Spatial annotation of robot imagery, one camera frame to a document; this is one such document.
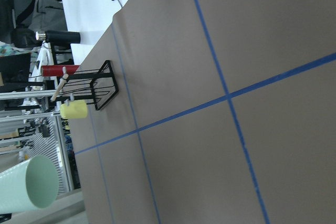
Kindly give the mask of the yellow plastic cup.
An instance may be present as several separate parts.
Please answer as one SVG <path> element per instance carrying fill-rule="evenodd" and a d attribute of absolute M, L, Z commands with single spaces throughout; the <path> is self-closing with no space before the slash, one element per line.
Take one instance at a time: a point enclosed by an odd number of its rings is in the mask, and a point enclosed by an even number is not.
<path fill-rule="evenodd" d="M 84 119 L 88 115 L 85 100 L 74 100 L 60 106 L 60 115 L 63 119 Z"/>

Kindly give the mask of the red cylinder can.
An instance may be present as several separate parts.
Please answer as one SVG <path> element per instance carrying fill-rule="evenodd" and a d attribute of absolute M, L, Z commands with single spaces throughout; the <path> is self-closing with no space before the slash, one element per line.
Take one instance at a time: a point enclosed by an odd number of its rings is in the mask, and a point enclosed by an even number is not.
<path fill-rule="evenodd" d="M 43 77 L 62 77 L 64 75 L 64 68 L 69 75 L 74 74 L 79 65 L 48 65 L 42 66 L 41 72 Z"/>

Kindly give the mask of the black thermos bottle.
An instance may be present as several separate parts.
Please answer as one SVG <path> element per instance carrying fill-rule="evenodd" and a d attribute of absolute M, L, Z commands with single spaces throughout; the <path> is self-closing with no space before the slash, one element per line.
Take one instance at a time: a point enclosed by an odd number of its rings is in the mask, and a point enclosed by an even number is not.
<path fill-rule="evenodd" d="M 80 33 L 73 31 L 37 31 L 35 36 L 36 40 L 54 44 L 79 44 L 81 42 Z"/>

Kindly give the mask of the grey backpack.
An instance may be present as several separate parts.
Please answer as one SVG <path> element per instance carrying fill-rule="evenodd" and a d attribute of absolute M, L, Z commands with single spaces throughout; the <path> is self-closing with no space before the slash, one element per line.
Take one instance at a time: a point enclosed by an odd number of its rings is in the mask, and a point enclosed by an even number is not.
<path fill-rule="evenodd" d="M 36 31 L 67 30 L 64 7 L 61 0 L 12 0 L 15 28 L 12 40 L 28 33 L 35 37 Z"/>

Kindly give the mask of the light green plastic cup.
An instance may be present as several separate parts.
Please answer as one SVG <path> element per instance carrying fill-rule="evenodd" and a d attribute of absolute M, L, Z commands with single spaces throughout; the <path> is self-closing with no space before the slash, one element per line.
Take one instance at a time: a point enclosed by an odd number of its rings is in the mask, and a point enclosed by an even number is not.
<path fill-rule="evenodd" d="M 1 214 L 47 208 L 58 192 L 55 165 L 46 156 L 34 156 L 1 173 Z"/>

